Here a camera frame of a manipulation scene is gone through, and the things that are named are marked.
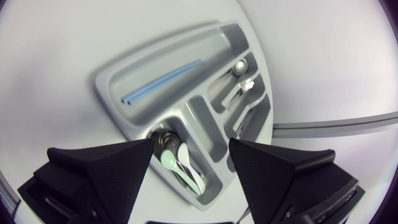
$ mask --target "white table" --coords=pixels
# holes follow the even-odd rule
[[[48,161],[49,147],[126,141],[94,92],[97,70],[159,37],[231,20],[241,23],[267,75],[261,47],[235,1],[6,2],[0,11],[0,170],[11,187],[16,190]],[[271,93],[269,79],[265,83]],[[259,142],[271,143],[272,116]],[[236,221],[246,207],[238,178],[201,212],[148,169],[130,223]],[[16,222],[39,221],[22,202]]]

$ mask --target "spoon handle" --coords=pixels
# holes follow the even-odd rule
[[[175,173],[177,173],[192,188],[192,190],[195,191],[195,193],[197,195],[201,195],[201,192],[200,192],[199,187],[197,186],[197,184],[194,183],[194,181],[191,178],[189,178],[189,176],[186,173],[184,173],[178,167],[176,167],[176,169],[173,169],[173,171]]]
[[[193,169],[193,167],[191,165],[185,166],[185,167],[188,168],[188,170],[191,172],[191,175],[192,175],[194,181],[197,183],[197,186],[199,187],[200,192],[203,194],[205,191],[205,188],[206,188],[204,181],[199,176],[199,174]]]

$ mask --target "white plastic spoon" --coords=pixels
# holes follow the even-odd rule
[[[192,177],[197,183],[200,192],[203,194],[206,189],[205,183],[203,182],[199,174],[191,166],[191,163],[189,161],[188,147],[185,143],[181,143],[180,147],[178,148],[177,157],[181,164],[188,168],[188,170],[191,172]]]
[[[192,190],[195,191],[196,194],[201,195],[201,192],[197,184],[194,183],[194,181],[191,178],[189,178],[189,176],[186,173],[184,173],[180,168],[178,168],[175,156],[170,150],[168,149],[163,150],[162,155],[160,156],[160,161],[166,169],[174,171],[176,174],[178,174],[192,188]]]

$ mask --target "blue straw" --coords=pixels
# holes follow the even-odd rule
[[[129,93],[128,95],[126,95],[125,97],[122,98],[122,103],[127,102],[129,105],[138,100],[140,97],[148,94],[149,92],[155,90],[156,88],[159,88],[163,85],[165,85],[166,83],[168,83],[169,81],[173,80],[174,78],[177,78],[178,76],[187,73],[188,71],[203,65],[205,62],[198,59],[195,60],[191,63],[188,63],[172,72],[169,72],[153,81],[151,81],[150,83],[140,87],[138,90],[133,91],[132,93]]]

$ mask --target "cutlery tray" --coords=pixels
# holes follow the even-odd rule
[[[230,68],[245,58],[240,77]],[[254,82],[239,94],[241,85]],[[255,141],[271,105],[264,80],[237,22],[201,27],[127,55],[100,71],[95,87],[130,140],[170,129],[188,146],[192,166],[204,176],[197,195],[152,156],[151,166],[185,200],[206,210],[236,177],[229,138]],[[233,103],[231,100],[238,94]]]

